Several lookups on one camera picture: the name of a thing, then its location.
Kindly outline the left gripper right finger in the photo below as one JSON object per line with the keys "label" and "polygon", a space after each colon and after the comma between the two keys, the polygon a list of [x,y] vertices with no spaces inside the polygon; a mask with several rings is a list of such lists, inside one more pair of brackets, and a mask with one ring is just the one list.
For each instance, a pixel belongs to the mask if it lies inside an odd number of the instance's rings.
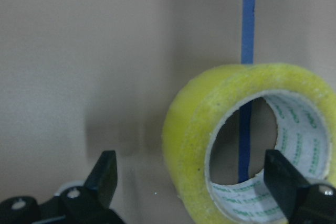
{"label": "left gripper right finger", "polygon": [[266,150],[264,183],[287,219],[293,219],[311,184],[279,150]]}

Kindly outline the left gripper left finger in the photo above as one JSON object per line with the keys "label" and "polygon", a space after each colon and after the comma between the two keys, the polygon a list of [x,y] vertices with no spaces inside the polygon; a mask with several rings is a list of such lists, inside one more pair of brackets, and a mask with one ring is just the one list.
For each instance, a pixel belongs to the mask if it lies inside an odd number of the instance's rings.
{"label": "left gripper left finger", "polygon": [[109,208],[117,187],[117,157],[115,151],[103,151],[84,188],[104,207]]}

